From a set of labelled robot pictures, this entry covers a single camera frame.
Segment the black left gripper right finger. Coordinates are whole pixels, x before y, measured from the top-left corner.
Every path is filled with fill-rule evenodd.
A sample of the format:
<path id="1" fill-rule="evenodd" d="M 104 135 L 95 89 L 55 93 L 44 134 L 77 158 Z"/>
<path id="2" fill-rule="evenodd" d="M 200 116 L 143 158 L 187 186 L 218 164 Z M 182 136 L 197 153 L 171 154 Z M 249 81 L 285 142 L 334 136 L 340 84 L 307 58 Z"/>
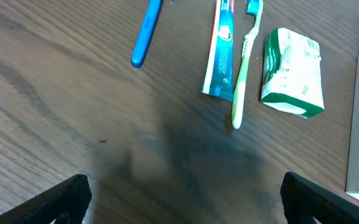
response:
<path id="1" fill-rule="evenodd" d="M 359 207 L 295 172 L 286 172 L 281 199 L 288 224 L 359 224 Z"/>

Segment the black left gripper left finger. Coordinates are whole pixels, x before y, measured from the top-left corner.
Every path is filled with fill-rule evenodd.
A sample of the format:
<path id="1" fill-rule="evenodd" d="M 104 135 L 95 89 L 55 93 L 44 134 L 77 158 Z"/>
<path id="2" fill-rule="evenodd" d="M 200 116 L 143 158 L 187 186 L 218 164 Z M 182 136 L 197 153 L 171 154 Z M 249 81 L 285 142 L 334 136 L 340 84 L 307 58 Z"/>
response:
<path id="1" fill-rule="evenodd" d="M 81 223 L 91 202 L 88 177 L 76 174 L 0 215 L 0 223 Z"/>

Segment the blue disposable razor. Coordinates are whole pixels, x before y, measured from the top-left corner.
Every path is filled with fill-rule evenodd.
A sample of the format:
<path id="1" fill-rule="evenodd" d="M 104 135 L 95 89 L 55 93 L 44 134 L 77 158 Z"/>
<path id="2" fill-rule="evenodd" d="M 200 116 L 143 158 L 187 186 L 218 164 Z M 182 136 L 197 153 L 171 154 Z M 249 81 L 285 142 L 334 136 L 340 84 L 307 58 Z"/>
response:
<path id="1" fill-rule="evenodd" d="M 131 56 L 131 65 L 135 68 L 140 68 L 144 63 L 161 4 L 161 0 L 150 0 L 149 2 Z"/>

